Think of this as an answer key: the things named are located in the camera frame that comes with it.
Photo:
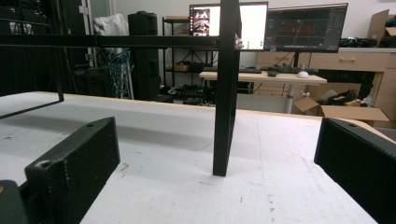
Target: wooden cabinet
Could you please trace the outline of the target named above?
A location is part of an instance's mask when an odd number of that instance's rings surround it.
[[[257,66],[271,66],[278,62],[291,64],[293,54],[287,54],[260,52]],[[390,120],[378,121],[375,126],[396,129],[396,49],[340,49],[338,53],[301,53],[301,63],[318,69],[375,72],[372,87],[374,106],[381,108]],[[283,92],[283,85],[261,85],[258,90],[259,94],[279,94]]]

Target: wooden desk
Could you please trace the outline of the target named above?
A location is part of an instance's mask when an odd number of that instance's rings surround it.
[[[51,94],[0,98],[0,112]],[[320,119],[236,111],[228,173],[212,175],[215,109],[66,95],[0,120],[0,179],[76,129],[114,116],[120,165],[82,223],[375,223],[314,164]]]
[[[216,80],[218,74],[215,72],[202,72],[199,77],[204,80]],[[320,83],[326,83],[327,80],[317,76],[309,76],[309,78],[299,78],[295,74],[277,74],[276,77],[268,77],[266,72],[261,74],[240,73],[239,81],[246,82],[268,82],[268,83],[285,83],[289,84],[288,98],[285,103],[285,113],[289,114],[293,103],[294,85],[311,85],[317,86]]]

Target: cabinet drawer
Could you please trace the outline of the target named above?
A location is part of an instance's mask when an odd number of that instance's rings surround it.
[[[389,53],[339,52],[312,53],[312,68],[382,72],[388,65]]]
[[[288,52],[259,52],[257,53],[257,64],[291,64],[293,60],[294,53]],[[299,58],[299,64],[309,64],[309,60],[311,58],[311,53],[301,53]]]
[[[289,84],[280,84],[280,83],[254,83],[253,88],[254,93],[256,95],[287,95],[289,91]],[[294,86],[294,97],[298,97],[300,91],[305,91],[305,86],[295,85]]]

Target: black metal post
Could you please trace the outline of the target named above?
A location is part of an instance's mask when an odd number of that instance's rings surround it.
[[[239,51],[235,50],[235,35],[240,36],[242,25],[239,1],[221,0],[220,8],[213,175],[226,176],[233,140],[240,55]]]

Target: computer monitor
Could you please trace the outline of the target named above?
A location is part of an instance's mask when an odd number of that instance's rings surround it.
[[[347,4],[269,8],[264,49],[338,52]]]
[[[268,2],[240,3],[242,50],[263,50]],[[220,4],[190,5],[190,35],[219,35]]]

